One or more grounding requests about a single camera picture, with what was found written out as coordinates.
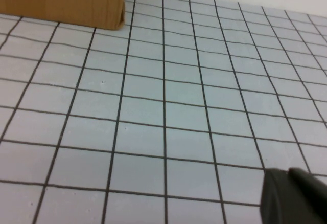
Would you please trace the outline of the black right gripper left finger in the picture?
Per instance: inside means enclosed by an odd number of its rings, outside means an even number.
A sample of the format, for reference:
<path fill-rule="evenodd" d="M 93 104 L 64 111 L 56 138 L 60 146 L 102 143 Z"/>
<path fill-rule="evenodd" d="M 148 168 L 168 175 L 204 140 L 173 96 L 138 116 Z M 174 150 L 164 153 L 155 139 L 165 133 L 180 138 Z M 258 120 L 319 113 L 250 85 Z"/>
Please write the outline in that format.
<path fill-rule="evenodd" d="M 262 223 L 305 223 L 307 220 L 305 198 L 286 171 L 266 170 L 260 214 Z"/>

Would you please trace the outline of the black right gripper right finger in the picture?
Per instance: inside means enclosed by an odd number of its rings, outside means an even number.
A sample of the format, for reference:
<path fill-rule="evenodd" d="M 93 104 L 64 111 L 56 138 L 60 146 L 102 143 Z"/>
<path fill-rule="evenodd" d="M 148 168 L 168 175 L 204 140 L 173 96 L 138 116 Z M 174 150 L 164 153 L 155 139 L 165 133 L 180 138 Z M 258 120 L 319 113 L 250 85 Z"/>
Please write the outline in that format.
<path fill-rule="evenodd" d="M 290 168 L 288 175 L 316 215 L 326 223 L 326 184 L 300 168 Z"/>

